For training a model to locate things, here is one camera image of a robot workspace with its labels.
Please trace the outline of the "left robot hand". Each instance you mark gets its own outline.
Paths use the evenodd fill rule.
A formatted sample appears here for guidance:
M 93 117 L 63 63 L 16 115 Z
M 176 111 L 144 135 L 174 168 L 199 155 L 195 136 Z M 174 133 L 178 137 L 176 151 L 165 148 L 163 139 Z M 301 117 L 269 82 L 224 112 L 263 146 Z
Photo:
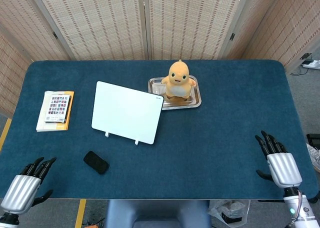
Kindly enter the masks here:
M 44 195 L 36 197 L 37 192 L 47 176 L 56 157 L 44 161 L 43 157 L 25 166 L 11 182 L 0 207 L 5 213 L 25 214 L 31 207 L 45 202 L 53 193 L 48 190 Z

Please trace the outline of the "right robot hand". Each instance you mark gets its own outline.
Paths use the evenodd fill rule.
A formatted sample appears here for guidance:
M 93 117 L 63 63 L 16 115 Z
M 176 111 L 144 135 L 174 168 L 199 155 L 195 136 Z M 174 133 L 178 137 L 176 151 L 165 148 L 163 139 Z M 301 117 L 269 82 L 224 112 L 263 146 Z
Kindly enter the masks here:
M 299 187 L 303 181 L 292 153 L 271 134 L 261 131 L 262 136 L 255 136 L 267 161 L 270 173 L 257 169 L 256 173 L 264 180 L 274 182 L 279 188 Z

